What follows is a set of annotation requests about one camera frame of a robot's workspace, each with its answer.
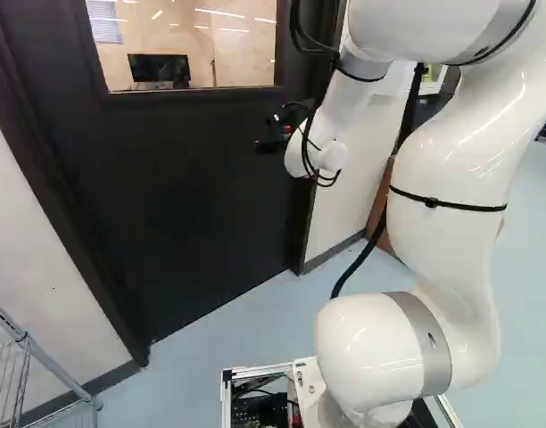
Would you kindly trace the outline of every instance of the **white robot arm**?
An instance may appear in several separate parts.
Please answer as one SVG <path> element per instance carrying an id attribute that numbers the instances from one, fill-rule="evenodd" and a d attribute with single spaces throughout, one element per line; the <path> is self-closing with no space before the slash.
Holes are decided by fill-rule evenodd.
<path id="1" fill-rule="evenodd" d="M 546 0 L 349 0 L 348 31 L 343 66 L 356 76 L 393 60 L 463 66 L 453 99 L 394 164 L 388 232 L 419 285 L 318 314 L 318 365 L 343 413 L 396 426 L 413 399 L 478 383 L 498 362 L 491 258 L 517 166 L 546 121 Z M 310 132 L 317 168 L 343 167 L 338 136 L 362 120 L 373 85 L 335 73 Z M 306 174 L 300 137 L 285 154 L 295 177 Z"/>

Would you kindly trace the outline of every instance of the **wire shelf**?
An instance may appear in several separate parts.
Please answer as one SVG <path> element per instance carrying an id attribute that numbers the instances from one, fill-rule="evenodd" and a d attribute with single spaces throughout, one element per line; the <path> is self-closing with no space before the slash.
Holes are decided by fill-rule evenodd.
<path id="1" fill-rule="evenodd" d="M 0 344 L 0 428 L 20 426 L 29 361 L 29 340 Z"/>
<path id="2" fill-rule="evenodd" d="M 96 418 L 93 403 L 77 401 L 25 428 L 96 428 Z"/>

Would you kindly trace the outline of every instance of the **black strap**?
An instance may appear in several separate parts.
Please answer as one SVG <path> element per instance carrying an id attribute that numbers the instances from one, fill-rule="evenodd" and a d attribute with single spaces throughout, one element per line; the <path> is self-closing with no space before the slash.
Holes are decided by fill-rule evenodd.
<path id="1" fill-rule="evenodd" d="M 397 189 L 393 185 L 390 186 L 390 190 L 392 190 L 394 193 L 397 193 L 400 196 L 411 199 L 412 201 L 422 202 L 431 210 L 435 210 L 437 207 L 444 207 L 444 208 L 453 208 L 454 210 L 463 210 L 463 211 L 500 212 L 500 211 L 504 211 L 507 208 L 507 204 L 500 205 L 499 207 L 484 207 L 480 205 L 467 205 L 465 203 L 444 202 L 436 198 L 418 196 L 413 193 L 404 192 L 403 190 Z"/>
<path id="2" fill-rule="evenodd" d="M 338 70 L 341 73 L 343 73 L 347 78 L 351 78 L 352 80 L 356 80 L 357 82 L 364 82 L 364 83 L 379 82 L 380 80 L 386 77 L 386 74 L 388 74 L 388 72 L 386 72 L 380 78 L 361 78 L 359 76 L 355 76 L 344 69 L 343 62 L 341 61 L 340 55 L 338 55 L 333 61 L 333 67 L 335 70 Z"/>

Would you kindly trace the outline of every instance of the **baseboard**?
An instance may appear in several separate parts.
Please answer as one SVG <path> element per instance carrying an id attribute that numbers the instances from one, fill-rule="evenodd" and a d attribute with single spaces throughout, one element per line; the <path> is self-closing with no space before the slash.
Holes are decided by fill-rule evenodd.
<path id="1" fill-rule="evenodd" d="M 91 395 L 97 395 L 100 392 L 108 390 L 117 383 L 121 383 L 125 379 L 128 379 L 130 376 L 135 375 L 138 373 L 139 368 L 140 367 L 138 367 L 138 364 L 134 360 L 131 360 L 128 363 L 118 366 L 112 369 L 110 372 L 85 383 L 83 388 Z M 32 408 L 31 410 L 25 412 L 21 416 L 21 426 L 31 424 L 41 419 L 43 416 L 51 415 L 57 410 L 61 410 L 62 408 L 78 400 L 79 397 L 77 397 L 74 392 L 66 392 L 59 397 L 47 401 L 41 406 Z"/>
<path id="2" fill-rule="evenodd" d="M 330 259 L 332 259 L 339 252 L 341 252 L 343 250 L 346 250 L 352 244 L 354 244 L 357 241 L 359 241 L 360 239 L 362 239 L 364 237 L 365 233 L 366 233 L 366 231 L 364 229 L 362 229 L 362 230 L 358 231 L 356 234 L 354 234 L 353 236 L 351 236 L 349 238 L 346 238 L 341 243 L 338 243 L 337 245 L 335 245 L 334 247 L 329 248 L 328 250 L 326 250 L 322 254 L 319 254 L 317 257 L 307 261 L 304 264 L 304 268 L 303 268 L 303 270 L 301 272 L 301 275 L 307 275 L 310 271 L 318 268 L 320 265 L 322 265 L 326 261 L 329 261 Z"/>

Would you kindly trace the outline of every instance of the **ceiling light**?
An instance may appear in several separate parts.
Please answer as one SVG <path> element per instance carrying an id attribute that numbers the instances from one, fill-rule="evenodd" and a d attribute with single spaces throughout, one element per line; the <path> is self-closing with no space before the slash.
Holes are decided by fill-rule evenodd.
<path id="1" fill-rule="evenodd" d="M 220 29 L 221 31 L 235 31 L 238 33 L 249 33 L 249 29 Z"/>
<path id="2" fill-rule="evenodd" d="M 272 24 L 277 24 L 277 21 L 273 21 L 273 20 L 268 20 L 266 18 L 254 18 L 256 21 L 261 21 L 261 22 L 271 22 Z"/>
<path id="3" fill-rule="evenodd" d="M 194 9 L 196 12 L 205 12 L 205 13 L 213 13 L 215 15 L 224 15 L 224 16 L 231 16 L 233 18 L 245 18 L 243 15 L 237 15 L 235 13 L 227 13 L 227 12 L 219 12 L 219 11 L 213 11 L 210 9 L 198 9 L 197 7 Z"/>
<path id="4" fill-rule="evenodd" d="M 123 20 L 121 18 L 93 18 L 91 17 L 91 21 L 117 21 L 117 22 L 128 22 L 128 20 Z"/>

